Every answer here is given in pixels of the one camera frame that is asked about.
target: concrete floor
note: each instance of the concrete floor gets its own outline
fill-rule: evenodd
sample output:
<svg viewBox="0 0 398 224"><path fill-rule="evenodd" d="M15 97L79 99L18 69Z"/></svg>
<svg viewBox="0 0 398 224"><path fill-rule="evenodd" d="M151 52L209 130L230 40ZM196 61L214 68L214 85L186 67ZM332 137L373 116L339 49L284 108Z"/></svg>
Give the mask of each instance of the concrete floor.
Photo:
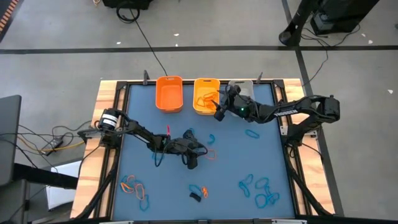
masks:
<svg viewBox="0 0 398 224"><path fill-rule="evenodd" d="M288 1L294 13L299 1ZM281 45L287 25L280 0L155 0L139 23L154 47ZM398 45L398 2L381 0L343 45ZM335 43L341 34L326 40ZM302 45L317 45L303 41ZM135 24L92 1L25 0L0 49L147 47ZM159 52L168 74L184 78L301 78L294 51ZM311 77L325 53L303 52ZM341 121L324 125L347 217L398 219L395 146L398 51L329 52L311 82L314 94L334 94ZM151 78L163 71L151 53L0 55L0 97L22 95L22 125L49 133L91 119L100 80ZM39 147L44 143L29 138ZM83 147L48 157L53 164L81 158ZM30 155L39 167L48 164ZM17 153L16 161L29 162Z"/></svg>

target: orange bin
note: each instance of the orange bin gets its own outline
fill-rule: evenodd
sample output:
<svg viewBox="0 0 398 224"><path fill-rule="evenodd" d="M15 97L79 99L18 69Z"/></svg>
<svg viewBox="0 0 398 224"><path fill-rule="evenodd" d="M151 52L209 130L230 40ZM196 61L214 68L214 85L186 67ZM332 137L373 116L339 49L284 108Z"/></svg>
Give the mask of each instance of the orange bin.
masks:
<svg viewBox="0 0 398 224"><path fill-rule="evenodd" d="M156 107L164 113L178 113L183 105L182 78L160 77L156 80Z"/></svg>
<svg viewBox="0 0 398 224"><path fill-rule="evenodd" d="M220 103L220 81L215 78L198 78L193 84L193 109L201 115L213 115Z"/></svg>

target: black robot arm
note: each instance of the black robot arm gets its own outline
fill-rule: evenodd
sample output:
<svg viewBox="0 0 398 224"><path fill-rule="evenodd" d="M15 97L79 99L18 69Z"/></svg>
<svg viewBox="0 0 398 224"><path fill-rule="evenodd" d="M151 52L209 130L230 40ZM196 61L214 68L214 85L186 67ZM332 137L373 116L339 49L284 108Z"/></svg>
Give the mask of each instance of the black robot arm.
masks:
<svg viewBox="0 0 398 224"><path fill-rule="evenodd" d="M116 131L116 125L119 116L122 116L123 124L119 131ZM146 143L147 147L154 153L181 155L182 162L189 169L194 169L197 165L197 157L205 155L207 148L199 143L191 130L187 130L182 138L171 139L168 134L154 134L141 126L137 121L130 119L124 112L116 109L105 109L98 122L98 129L102 133L100 144L104 146L114 146L118 136L122 134L133 135Z"/></svg>
<svg viewBox="0 0 398 224"><path fill-rule="evenodd" d="M276 106L263 105L250 98L241 96L239 86L227 86L223 94L221 105L216 105L214 117L222 121L226 111L230 111L248 122L259 124L272 121L279 116L287 116L297 113L308 114L309 117L300 124L292 124L288 127L286 143L299 146L304 134L317 129L322 123L333 123L340 119L340 102L333 96L305 96L297 101L279 103Z"/></svg>

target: wooden plank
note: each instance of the wooden plank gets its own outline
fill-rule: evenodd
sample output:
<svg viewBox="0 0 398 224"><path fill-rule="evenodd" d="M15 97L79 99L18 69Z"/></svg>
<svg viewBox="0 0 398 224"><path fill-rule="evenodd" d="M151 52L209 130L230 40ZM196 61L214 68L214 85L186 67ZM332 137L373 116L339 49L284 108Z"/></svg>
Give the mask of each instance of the wooden plank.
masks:
<svg viewBox="0 0 398 224"><path fill-rule="evenodd" d="M284 82L285 82L285 90L288 101L298 100L304 96L300 79L296 78L285 79ZM104 109L111 108L113 106L114 95L116 92L115 91L116 83L117 80L101 81L93 113L93 119L92 119L93 121L91 123L92 125L94 125L95 121L100 119ZM123 96L124 93L121 93L121 98L119 99L118 103L119 109L121 109L123 105ZM278 99L282 98L279 91L277 92L277 97ZM305 114L296 114L292 117L292 120L294 123L299 123L306 117L307 115ZM86 147L85 155L90 153L98 145L98 142L99 139L89 140ZM305 137L303 142L305 144L308 144L309 146L314 147L315 149L318 149L317 142L315 139ZM311 149L306 149L305 146L299 147L299 151L300 151L304 176L308 188L312 191L312 193L319 200L319 202L325 207L325 209L333 213L334 212L333 204L331 202L329 188L326 182L323 165L319 158L319 155L316 152L313 152ZM111 167L111 164L113 163L113 155L114 152L111 152L111 155L109 156L111 160L108 163L109 164L108 171ZM81 167L81 174L76 189L76 196L73 202L72 212L70 215L71 218L81 213L84 207L91 200L92 196L94 196L94 193L97 191L98 183L100 181L99 177L100 177L103 157L104 157L104 149L99 148L90 157L85 159L85 162ZM295 189L298 198L300 213L305 214L301 190L298 188L297 185L295 186ZM108 202L108 195L109 195L109 189L106 190L102 199L102 206L99 213L101 217L105 216L106 204Z"/></svg>

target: blue tabletop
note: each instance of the blue tabletop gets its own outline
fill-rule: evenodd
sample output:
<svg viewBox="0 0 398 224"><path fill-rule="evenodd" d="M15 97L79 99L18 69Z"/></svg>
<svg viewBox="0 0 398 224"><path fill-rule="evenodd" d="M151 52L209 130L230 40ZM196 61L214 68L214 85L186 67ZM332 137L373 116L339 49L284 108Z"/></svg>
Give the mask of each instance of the blue tabletop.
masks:
<svg viewBox="0 0 398 224"><path fill-rule="evenodd" d="M256 101L273 105L271 86L255 85ZM159 167L155 167L152 152L134 136L125 135L118 173L118 185L114 199L113 220L197 220L197 219L248 219L248 218L292 218L294 211L289 183L282 154L279 127L276 120L267 124L248 123L241 118L226 114L222 122L212 116L196 114L192 107L193 85L183 86L183 110L166 114L155 106L155 86L133 85L127 114L155 134L165 134L170 126L172 138L182 137L190 128L195 137L209 149L216 151L216 159L198 158L193 170L181 162L180 156L166 155ZM259 138L245 134L250 129ZM212 145L209 135L215 137ZM245 184L250 196L239 188L239 182L249 174L251 184ZM120 188L126 175L134 175L144 184L149 196L149 207L140 210L136 194L127 194ZM269 179L268 193L279 194L274 204L268 202L264 208L266 194L256 189L257 180ZM189 185L206 187L208 197L197 202L189 197Z"/></svg>

